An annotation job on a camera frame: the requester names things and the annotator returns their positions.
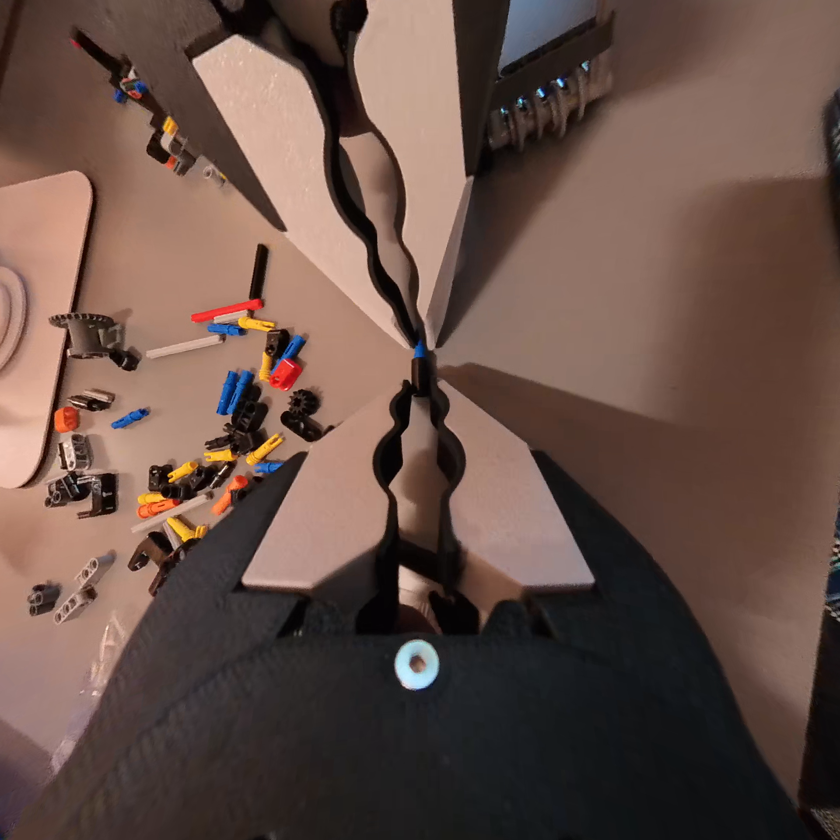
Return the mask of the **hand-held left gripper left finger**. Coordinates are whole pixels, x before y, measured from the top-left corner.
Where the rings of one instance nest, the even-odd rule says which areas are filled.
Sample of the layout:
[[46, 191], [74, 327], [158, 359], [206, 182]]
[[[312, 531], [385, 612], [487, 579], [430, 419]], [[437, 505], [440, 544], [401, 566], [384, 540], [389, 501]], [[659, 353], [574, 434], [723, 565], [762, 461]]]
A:
[[402, 383], [313, 444], [242, 578], [311, 597], [396, 591], [400, 542], [393, 480], [415, 389]]

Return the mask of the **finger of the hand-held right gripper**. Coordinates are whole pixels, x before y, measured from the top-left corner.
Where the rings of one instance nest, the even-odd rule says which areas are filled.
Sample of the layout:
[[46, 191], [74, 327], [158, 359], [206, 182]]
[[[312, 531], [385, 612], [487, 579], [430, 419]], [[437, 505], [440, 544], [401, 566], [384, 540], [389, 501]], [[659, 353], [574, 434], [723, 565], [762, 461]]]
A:
[[353, 46], [364, 110], [402, 178], [427, 345], [444, 327], [509, 2], [373, 1]]
[[[324, 63], [278, 2], [83, 2], [100, 28], [72, 39], [405, 347], [418, 342], [403, 290], [340, 142], [358, 116], [344, 68]], [[100, 41], [99, 30], [112, 38]]]

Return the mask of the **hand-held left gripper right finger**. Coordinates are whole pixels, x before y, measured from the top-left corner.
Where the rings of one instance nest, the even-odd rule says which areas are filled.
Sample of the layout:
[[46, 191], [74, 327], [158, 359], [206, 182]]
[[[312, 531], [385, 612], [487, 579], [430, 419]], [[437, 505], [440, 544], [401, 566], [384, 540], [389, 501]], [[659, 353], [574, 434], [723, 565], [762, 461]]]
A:
[[460, 594], [553, 594], [594, 584], [530, 447], [451, 384], [429, 386], [446, 485], [427, 577]]

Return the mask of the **partly built lego model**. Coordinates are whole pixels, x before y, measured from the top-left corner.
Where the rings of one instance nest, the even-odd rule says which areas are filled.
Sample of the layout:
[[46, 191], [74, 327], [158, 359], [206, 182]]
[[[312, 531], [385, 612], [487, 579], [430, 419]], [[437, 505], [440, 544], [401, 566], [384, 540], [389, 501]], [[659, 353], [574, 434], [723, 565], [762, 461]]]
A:
[[133, 102], [148, 113], [152, 134], [145, 153], [174, 175], [186, 176], [201, 155], [190, 145], [172, 115], [156, 100], [131, 60], [126, 56], [111, 55], [78, 27], [70, 30], [70, 42], [108, 72], [108, 83], [115, 102]]

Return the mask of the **pile of small lego pieces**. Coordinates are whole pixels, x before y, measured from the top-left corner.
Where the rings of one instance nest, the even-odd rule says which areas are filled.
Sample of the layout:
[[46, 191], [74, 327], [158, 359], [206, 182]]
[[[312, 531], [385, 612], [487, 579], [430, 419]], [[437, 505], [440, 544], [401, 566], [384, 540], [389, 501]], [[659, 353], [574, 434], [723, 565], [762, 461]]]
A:
[[[138, 496], [136, 511], [143, 539], [129, 558], [128, 568], [140, 571], [150, 564], [156, 567], [149, 589], [151, 596], [157, 595], [176, 566], [207, 535], [207, 526], [191, 528], [181, 519], [183, 513], [201, 507], [216, 489], [223, 488], [223, 495], [212, 506], [212, 514], [220, 517], [247, 496], [251, 480], [258, 481], [281, 467], [281, 462], [269, 459], [284, 439], [280, 434], [265, 434], [263, 425], [269, 406], [261, 398], [262, 384], [289, 394], [280, 422], [301, 440], [315, 443], [332, 430], [320, 427], [312, 419], [320, 408], [320, 395], [308, 389], [291, 389], [301, 374], [298, 356], [306, 342], [304, 337], [251, 315], [205, 324], [208, 333], [226, 337], [263, 332], [265, 347], [258, 373], [243, 369], [226, 374], [216, 408], [216, 415], [226, 419], [224, 432], [205, 442], [204, 462], [186, 461], [177, 467], [152, 465], [148, 470], [148, 489]], [[109, 392], [87, 390], [69, 397], [67, 404], [55, 412], [60, 473], [47, 485], [45, 508], [89, 501], [90, 508], [80, 511], [79, 519], [110, 515], [118, 509], [117, 476], [91, 471], [89, 438], [77, 431], [79, 411], [105, 411], [113, 401], [114, 395]]]

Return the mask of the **red lego axle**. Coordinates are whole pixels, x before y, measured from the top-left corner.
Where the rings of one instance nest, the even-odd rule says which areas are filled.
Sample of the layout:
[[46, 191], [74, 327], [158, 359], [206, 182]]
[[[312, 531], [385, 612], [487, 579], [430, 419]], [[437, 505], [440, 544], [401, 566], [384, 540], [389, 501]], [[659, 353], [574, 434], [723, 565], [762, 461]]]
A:
[[194, 323], [231, 322], [241, 317], [250, 317], [253, 312], [262, 309], [264, 306], [265, 302], [262, 298], [254, 298], [221, 308], [198, 311], [193, 313], [190, 319]]

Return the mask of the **light grey lego axle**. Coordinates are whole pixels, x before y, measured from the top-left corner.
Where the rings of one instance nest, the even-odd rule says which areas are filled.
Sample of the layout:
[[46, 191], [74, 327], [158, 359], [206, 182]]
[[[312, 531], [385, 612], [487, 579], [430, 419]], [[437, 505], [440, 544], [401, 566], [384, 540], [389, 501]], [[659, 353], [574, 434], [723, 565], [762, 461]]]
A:
[[143, 357], [147, 360], [157, 360], [168, 356], [177, 354], [184, 354], [195, 350], [202, 350], [222, 344], [226, 341], [226, 336], [220, 333], [209, 333], [199, 339], [191, 339], [184, 342], [169, 344], [154, 348], [144, 352]]

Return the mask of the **dark grey lego gear assembly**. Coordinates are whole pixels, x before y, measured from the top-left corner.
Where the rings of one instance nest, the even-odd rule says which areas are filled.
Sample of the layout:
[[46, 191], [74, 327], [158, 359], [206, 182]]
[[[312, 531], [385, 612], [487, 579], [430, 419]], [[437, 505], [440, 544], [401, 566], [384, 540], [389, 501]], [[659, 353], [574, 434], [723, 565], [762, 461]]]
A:
[[124, 325], [110, 316], [72, 311], [50, 316], [49, 324], [66, 330], [70, 359], [107, 359], [122, 371], [135, 371], [140, 364], [140, 357], [124, 344]]

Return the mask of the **pale rounded board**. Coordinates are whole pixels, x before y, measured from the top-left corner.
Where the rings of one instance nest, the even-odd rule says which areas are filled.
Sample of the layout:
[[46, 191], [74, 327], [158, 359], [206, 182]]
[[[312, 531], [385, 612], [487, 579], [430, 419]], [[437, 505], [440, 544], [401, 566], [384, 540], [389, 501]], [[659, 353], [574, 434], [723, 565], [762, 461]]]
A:
[[26, 486], [45, 457], [93, 194], [69, 171], [1, 190], [1, 487]]

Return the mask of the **clear plastic bag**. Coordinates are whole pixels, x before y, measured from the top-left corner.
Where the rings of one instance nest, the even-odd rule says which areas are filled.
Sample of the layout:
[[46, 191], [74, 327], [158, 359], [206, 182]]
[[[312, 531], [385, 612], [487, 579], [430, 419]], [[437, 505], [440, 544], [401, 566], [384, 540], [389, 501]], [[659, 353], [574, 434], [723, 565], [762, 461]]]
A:
[[116, 608], [110, 613], [94, 656], [81, 679], [64, 735], [51, 755], [50, 777], [54, 778], [65, 765], [88, 728], [92, 715], [101, 703], [112, 672], [143, 612], [138, 606], [129, 605]]

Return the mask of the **grey lego frame with springs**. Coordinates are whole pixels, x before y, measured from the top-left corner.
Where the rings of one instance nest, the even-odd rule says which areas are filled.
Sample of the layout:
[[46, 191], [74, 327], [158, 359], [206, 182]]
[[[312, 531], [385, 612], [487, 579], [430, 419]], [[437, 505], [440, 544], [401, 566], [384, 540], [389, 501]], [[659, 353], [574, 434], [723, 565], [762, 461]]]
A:
[[478, 175], [490, 170], [497, 152], [523, 152], [545, 137], [563, 140], [587, 108], [611, 92], [615, 22], [614, 3], [595, 2], [589, 17], [499, 69]]

